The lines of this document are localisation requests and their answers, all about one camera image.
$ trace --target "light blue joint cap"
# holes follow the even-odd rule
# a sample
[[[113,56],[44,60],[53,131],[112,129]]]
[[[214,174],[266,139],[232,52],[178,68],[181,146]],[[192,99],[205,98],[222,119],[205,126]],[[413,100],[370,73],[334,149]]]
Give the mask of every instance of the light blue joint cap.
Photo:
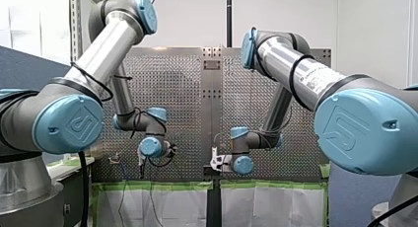
[[[249,175],[254,168],[254,162],[252,162],[249,156],[240,156],[234,162],[234,171],[240,175]]]
[[[246,69],[253,69],[254,66],[254,41],[257,38],[257,30],[249,30],[245,34],[241,46],[241,65]]]
[[[236,126],[231,128],[231,139],[237,139],[241,136],[246,135],[249,132],[246,126]]]
[[[163,150],[161,142],[152,136],[144,138],[138,149],[144,156],[152,158],[158,158]]]
[[[418,166],[418,113],[390,94],[336,93],[319,106],[314,131],[323,153],[347,171],[391,176]]]
[[[21,92],[21,91],[26,91],[26,90],[22,90],[22,89],[1,89],[0,90],[0,97],[6,96],[7,94],[10,94],[10,93]]]
[[[112,118],[111,118],[111,124],[113,125],[114,129],[116,130],[121,130],[119,123],[117,122],[117,114],[115,114]]]
[[[167,111],[164,108],[151,107],[147,109],[147,113],[161,119],[164,122],[167,121]]]
[[[277,141],[276,146],[274,146],[275,148],[280,147],[283,144],[283,133],[280,133],[280,138]]]
[[[33,140],[47,153],[77,153],[99,138],[103,119],[103,109],[94,99],[84,95],[62,97],[37,116]]]
[[[157,31],[157,13],[151,0],[135,0],[145,35],[152,35]]]

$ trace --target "white bracket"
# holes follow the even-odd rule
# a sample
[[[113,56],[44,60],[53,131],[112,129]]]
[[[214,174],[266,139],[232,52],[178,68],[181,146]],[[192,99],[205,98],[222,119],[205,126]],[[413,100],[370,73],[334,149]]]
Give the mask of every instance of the white bracket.
[[[210,166],[214,171],[218,172],[232,172],[231,161],[233,160],[232,155],[218,155],[218,147],[212,147],[212,160]]]

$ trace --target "pegboard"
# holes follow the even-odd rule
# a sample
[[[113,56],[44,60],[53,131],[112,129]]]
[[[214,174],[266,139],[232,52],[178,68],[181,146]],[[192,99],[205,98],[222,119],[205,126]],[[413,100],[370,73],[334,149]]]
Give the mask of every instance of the pegboard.
[[[165,108],[167,139],[178,146],[178,154],[168,166],[155,170],[147,165],[146,180],[201,181],[203,165],[210,160],[211,141],[218,132],[220,153],[230,153],[231,127],[258,129],[263,123],[276,84],[243,69],[237,48],[218,48],[215,59],[220,60],[220,68],[207,70],[207,60],[214,59],[207,50],[132,48],[124,61],[127,75],[133,77],[129,84],[135,105],[141,110]],[[313,55],[329,65],[329,49],[315,49]],[[113,114],[112,104],[104,105],[104,133],[98,143],[103,155],[93,167],[94,182],[139,179],[137,147],[143,136],[137,132],[129,139],[131,132],[115,130]],[[318,164],[327,161],[316,144],[313,115],[294,104],[284,137],[279,149],[251,151],[255,169],[247,178],[320,180]],[[116,152],[121,154],[121,165],[109,163],[108,157]]]
[[[202,145],[200,115],[200,48],[164,52],[133,48],[124,60],[134,104],[141,110],[162,107],[167,110],[167,135],[179,147],[171,164],[158,170],[146,166],[146,179],[161,181],[201,181]],[[100,141],[102,158],[93,169],[94,182],[139,179],[137,149],[143,134],[115,130],[111,125],[112,104],[104,106],[104,133]],[[108,157],[120,153],[121,165],[111,165]]]

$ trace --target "metal pole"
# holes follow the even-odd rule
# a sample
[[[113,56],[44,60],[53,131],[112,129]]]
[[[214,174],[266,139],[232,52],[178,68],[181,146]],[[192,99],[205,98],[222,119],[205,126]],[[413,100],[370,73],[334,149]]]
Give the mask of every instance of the metal pole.
[[[233,0],[227,0],[227,47],[233,46]]]

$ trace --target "ur logo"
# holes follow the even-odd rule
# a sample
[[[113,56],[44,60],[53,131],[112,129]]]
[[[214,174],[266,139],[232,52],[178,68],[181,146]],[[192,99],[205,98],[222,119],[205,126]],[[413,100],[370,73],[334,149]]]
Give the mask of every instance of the ur logo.
[[[323,138],[346,154],[346,151],[362,144],[369,130],[370,126],[363,119],[336,107],[325,127]]]
[[[66,125],[66,130],[78,140],[85,142],[98,124],[99,120],[86,107],[82,107],[74,113]]]

